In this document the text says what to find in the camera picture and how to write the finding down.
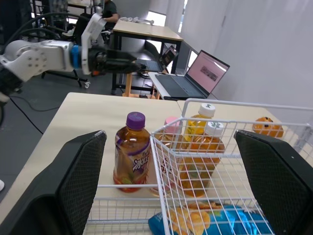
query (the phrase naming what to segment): laptop keyboard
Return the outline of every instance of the laptop keyboard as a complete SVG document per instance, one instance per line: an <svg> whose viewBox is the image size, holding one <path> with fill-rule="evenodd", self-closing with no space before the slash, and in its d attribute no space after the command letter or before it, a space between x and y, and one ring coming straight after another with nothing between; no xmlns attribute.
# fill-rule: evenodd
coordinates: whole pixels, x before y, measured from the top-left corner
<svg viewBox="0 0 313 235"><path fill-rule="evenodd" d="M190 96L197 96L199 92L182 76L171 76L177 84Z"/></svg>
<svg viewBox="0 0 313 235"><path fill-rule="evenodd" d="M159 71L160 70L160 66L158 65L158 63L156 61L150 61L148 60L147 61L147 67L150 69L150 70L153 70L153 71Z"/></svg>
<svg viewBox="0 0 313 235"><path fill-rule="evenodd" d="M149 71L156 71L156 72L161 71L157 61L137 60L136 63L137 64L144 64L145 66L147 66L146 69L149 70Z"/></svg>
<svg viewBox="0 0 313 235"><path fill-rule="evenodd" d="M171 97L203 97L184 77L156 75Z"/></svg>

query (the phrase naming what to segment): white bottle cap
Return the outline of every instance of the white bottle cap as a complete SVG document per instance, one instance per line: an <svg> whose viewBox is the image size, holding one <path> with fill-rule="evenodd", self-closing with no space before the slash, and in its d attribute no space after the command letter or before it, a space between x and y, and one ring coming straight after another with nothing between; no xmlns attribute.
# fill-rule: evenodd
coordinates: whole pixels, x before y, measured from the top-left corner
<svg viewBox="0 0 313 235"><path fill-rule="evenodd" d="M205 126L204 132L208 136L222 137L223 130L224 130L224 126L222 123L217 122L217 121L209 121L207 125Z"/></svg>
<svg viewBox="0 0 313 235"><path fill-rule="evenodd" d="M208 118L212 118L215 114L215 106L212 104L201 104L198 113Z"/></svg>

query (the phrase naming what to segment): window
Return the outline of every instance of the window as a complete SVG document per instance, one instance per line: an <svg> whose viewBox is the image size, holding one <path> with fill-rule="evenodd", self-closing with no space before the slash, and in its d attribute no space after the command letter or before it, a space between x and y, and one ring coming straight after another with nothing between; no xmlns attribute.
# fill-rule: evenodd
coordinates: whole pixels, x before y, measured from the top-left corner
<svg viewBox="0 0 313 235"><path fill-rule="evenodd" d="M192 66L192 64L193 64L194 61L196 60L197 56L198 56L198 55L197 55L195 52L191 51L190 57L189 57L189 62L188 62L187 70Z"/></svg>
<svg viewBox="0 0 313 235"><path fill-rule="evenodd" d="M156 13L156 12L149 11L147 20L155 21L154 25L165 26L166 16ZM161 42L156 42L156 41L151 41L151 40L148 40L148 42L152 43L156 47L159 53L161 52L161 45L162 45Z"/></svg>
<svg viewBox="0 0 313 235"><path fill-rule="evenodd" d="M181 22L179 25L178 33L181 33L181 28L182 28L182 23L184 22L184 16L185 16L185 10L186 10L187 3L188 3L188 0L185 0L184 10L182 12Z"/></svg>

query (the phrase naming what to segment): black cable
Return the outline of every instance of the black cable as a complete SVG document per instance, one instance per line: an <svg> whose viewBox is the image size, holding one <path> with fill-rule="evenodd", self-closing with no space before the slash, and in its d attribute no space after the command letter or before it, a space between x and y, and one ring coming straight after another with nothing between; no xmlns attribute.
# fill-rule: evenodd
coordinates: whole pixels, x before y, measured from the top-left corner
<svg viewBox="0 0 313 235"><path fill-rule="evenodd" d="M16 99L21 99L21 100L24 100L28 106L30 107L31 110L35 111L35 112L47 112L47 111L51 111L51 110L55 110L55 109L59 109L60 107L55 107L55 108L52 108L52 109L46 109L46 110L40 110L40 109L35 109L27 99L23 98L23 97L19 97L19 96L14 96L14 95L11 95L11 98L16 98Z"/></svg>
<svg viewBox="0 0 313 235"><path fill-rule="evenodd" d="M3 106L0 106L0 127L3 123L3 121L4 121L4 108L3 108Z"/></svg>
<svg viewBox="0 0 313 235"><path fill-rule="evenodd" d="M23 35L23 34L26 34L26 33L30 33L32 31L41 31L41 32L45 32L45 33L48 33L50 35L52 35L54 37L54 39L59 39L59 35L55 32L52 32L51 30L49 29L46 29L46 28L31 28L31 29L27 29L27 30L24 30L20 33L20 35Z"/></svg>
<svg viewBox="0 0 313 235"><path fill-rule="evenodd" d="M14 100L11 98L10 98L10 100L24 114L24 116L27 118L27 120L37 129L37 131L39 131L43 135L43 132L41 130L39 130L39 128L29 119L27 114L14 102Z"/></svg>
<svg viewBox="0 0 313 235"><path fill-rule="evenodd" d="M27 27L29 24L32 24L34 22L36 22L37 20L40 20L41 18L47 18L50 16L72 16L72 17L77 17L79 19L85 20L85 21L90 21L90 19L88 19L87 17L84 16L79 16L79 15L75 15L75 14L71 14L71 13L66 13L66 12L52 12L52 13L46 13L40 16L37 16L31 20L29 20L28 22L26 22L25 24L23 24L10 38L9 40L5 43L5 45L3 46L2 50L0 51L0 55L2 55L4 53L5 48L12 42L14 41L22 32L22 30Z"/></svg>

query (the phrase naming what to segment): table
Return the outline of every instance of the table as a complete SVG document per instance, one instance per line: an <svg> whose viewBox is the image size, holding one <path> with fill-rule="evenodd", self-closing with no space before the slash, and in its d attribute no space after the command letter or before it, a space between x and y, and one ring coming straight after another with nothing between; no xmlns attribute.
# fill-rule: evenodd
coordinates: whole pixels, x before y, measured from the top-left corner
<svg viewBox="0 0 313 235"><path fill-rule="evenodd" d="M164 49L165 43L171 43L176 45L176 50L179 53L181 42L183 39L170 30L169 27L151 26L146 23L133 23L118 21L114 29L114 49L122 49L122 37L137 38L143 40L153 40L162 42L161 55ZM178 57L173 61L172 72L175 73L177 67ZM125 88L123 84L116 84L117 74L112 75L112 94L116 94L116 88ZM134 90L149 91L149 89L142 89L141 87L133 87Z"/></svg>
<svg viewBox="0 0 313 235"><path fill-rule="evenodd" d="M92 6L90 6L90 5L82 4L82 3L71 3L71 2L69 2L68 6L83 9L85 14L87 13L87 9L90 8L90 14L92 14Z"/></svg>
<svg viewBox="0 0 313 235"><path fill-rule="evenodd" d="M6 197L0 204L0 223L18 201L28 185L56 157L62 146L69 140L97 130L105 130L108 136L104 149L99 184L113 185L113 168L116 132L125 126L127 114L133 111L146 116L149 132L162 127L169 116L179 117L181 110L174 101L126 98L95 94L69 93L55 115L43 137L29 157ZM125 197L117 189L99 190L97 196Z"/></svg>
<svg viewBox="0 0 313 235"><path fill-rule="evenodd" d="M185 101L177 101L181 110L184 108ZM198 110L201 103L190 103L187 108L186 117L191 117L198 114ZM237 106L237 105L225 105L225 104L213 104L216 108L214 119L227 119L227 120L246 120L255 121L261 117L269 117L274 122L281 122L270 111L265 108Z"/></svg>

